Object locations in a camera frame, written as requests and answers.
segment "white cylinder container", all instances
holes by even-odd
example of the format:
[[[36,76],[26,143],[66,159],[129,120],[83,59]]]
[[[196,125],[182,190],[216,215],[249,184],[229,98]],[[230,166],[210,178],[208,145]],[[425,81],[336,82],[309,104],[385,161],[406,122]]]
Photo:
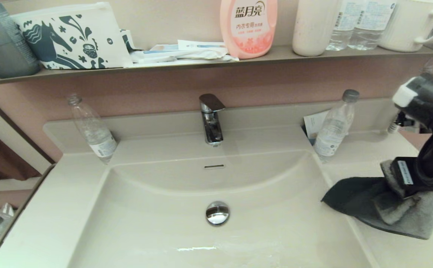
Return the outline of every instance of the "white cylinder container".
[[[299,0],[293,50],[306,57],[319,56],[331,39],[342,0]]]

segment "empty plastic bottle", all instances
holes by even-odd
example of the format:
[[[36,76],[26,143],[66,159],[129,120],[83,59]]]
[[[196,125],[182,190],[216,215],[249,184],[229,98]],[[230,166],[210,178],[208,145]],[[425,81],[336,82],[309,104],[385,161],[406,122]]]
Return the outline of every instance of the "empty plastic bottle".
[[[82,103],[82,98],[78,95],[69,96],[68,104],[71,106],[74,123],[87,144],[103,163],[109,163],[118,146],[111,131],[97,112]]]
[[[39,70],[38,60],[0,3],[0,78],[32,75]]]
[[[349,132],[354,121],[354,104],[358,98],[357,90],[346,90],[341,102],[326,115],[314,144],[314,150],[321,161],[327,162],[331,156],[334,156],[337,148]]]
[[[362,8],[349,47],[357,50],[372,50],[377,47],[397,0],[368,0]]]
[[[326,50],[340,51],[347,47],[357,20],[362,11],[364,0],[343,0],[331,41]]]

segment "faucet handle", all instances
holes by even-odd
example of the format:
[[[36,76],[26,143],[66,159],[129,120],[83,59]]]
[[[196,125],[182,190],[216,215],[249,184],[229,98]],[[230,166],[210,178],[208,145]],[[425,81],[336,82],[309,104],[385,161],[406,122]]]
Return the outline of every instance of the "faucet handle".
[[[200,109],[205,114],[218,112],[225,108],[223,103],[213,94],[203,94],[200,96]]]

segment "brown curtain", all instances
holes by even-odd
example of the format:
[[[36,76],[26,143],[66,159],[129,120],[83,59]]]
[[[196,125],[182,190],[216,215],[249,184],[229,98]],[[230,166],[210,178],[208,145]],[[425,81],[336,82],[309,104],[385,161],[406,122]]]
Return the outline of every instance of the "brown curtain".
[[[30,164],[0,141],[0,180],[17,179],[27,180],[40,176]]]

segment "chrome drain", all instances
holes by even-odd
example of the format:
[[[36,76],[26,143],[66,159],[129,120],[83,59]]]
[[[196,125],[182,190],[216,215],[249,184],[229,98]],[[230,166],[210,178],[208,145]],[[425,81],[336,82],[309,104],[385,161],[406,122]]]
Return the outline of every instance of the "chrome drain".
[[[229,218],[230,209],[224,202],[213,202],[206,208],[206,220],[213,226],[221,226]]]

